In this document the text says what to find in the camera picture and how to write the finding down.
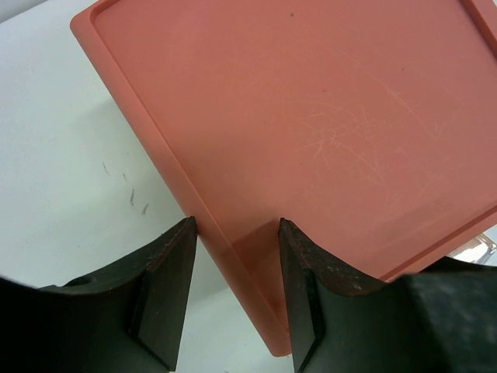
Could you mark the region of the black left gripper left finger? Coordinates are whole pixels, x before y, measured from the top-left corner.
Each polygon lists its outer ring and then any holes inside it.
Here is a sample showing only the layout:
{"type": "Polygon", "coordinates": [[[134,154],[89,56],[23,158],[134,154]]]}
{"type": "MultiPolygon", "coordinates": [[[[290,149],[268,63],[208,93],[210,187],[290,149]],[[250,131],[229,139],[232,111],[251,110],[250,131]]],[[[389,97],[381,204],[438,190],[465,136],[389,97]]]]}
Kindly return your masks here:
{"type": "Polygon", "coordinates": [[[1,281],[3,372],[172,372],[196,256],[196,221],[62,286],[1,281]]]}

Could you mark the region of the orange drawer organizer box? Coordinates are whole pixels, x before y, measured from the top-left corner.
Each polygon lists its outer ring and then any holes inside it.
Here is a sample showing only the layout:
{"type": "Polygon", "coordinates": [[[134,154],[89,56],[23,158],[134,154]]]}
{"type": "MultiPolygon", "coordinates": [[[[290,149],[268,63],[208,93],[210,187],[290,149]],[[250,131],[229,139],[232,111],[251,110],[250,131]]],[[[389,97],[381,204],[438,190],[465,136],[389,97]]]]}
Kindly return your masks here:
{"type": "Polygon", "coordinates": [[[71,31],[274,356],[281,218],[383,281],[496,223],[494,1],[99,1],[71,31]]]}

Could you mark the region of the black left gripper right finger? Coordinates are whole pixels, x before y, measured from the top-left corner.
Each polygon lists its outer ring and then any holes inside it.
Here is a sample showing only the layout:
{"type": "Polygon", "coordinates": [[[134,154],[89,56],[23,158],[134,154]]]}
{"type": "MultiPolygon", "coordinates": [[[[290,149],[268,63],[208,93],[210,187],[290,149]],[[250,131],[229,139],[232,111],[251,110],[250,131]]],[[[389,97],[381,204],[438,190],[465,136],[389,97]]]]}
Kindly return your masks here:
{"type": "Polygon", "coordinates": [[[292,221],[280,263],[297,372],[494,372],[496,269],[444,257],[380,281],[292,221]]]}

